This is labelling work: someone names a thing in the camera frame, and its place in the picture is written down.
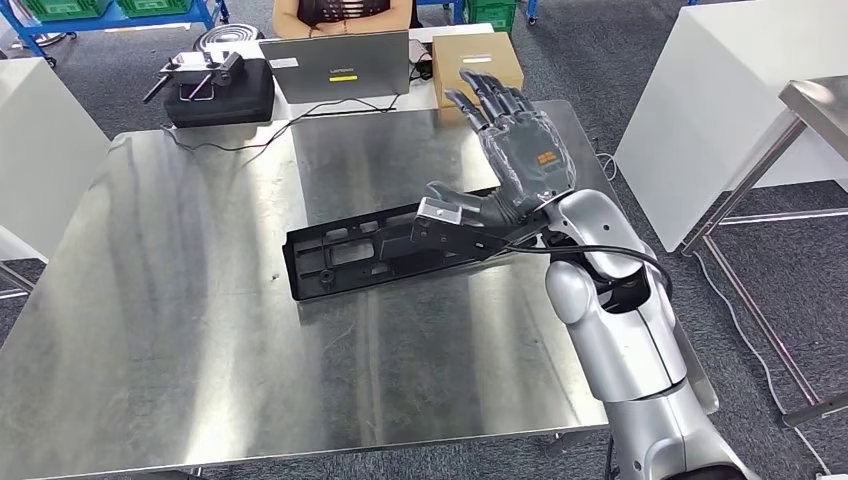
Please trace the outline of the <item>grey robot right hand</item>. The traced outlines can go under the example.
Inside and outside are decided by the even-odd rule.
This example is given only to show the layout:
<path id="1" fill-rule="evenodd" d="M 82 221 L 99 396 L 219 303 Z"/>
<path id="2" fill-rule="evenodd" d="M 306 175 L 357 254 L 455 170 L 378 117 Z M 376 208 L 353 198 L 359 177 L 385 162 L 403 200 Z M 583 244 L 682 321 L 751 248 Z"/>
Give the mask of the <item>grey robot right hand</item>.
<path id="1" fill-rule="evenodd" d="M 474 224 L 501 227 L 520 225 L 573 191 L 574 163 L 548 115 L 521 90 L 505 86 L 487 72 L 462 68 L 459 75 L 479 103 L 473 104 L 458 89 L 448 89 L 445 95 L 477 134 L 499 186 L 479 197 L 432 181 L 425 195 L 458 206 Z"/>

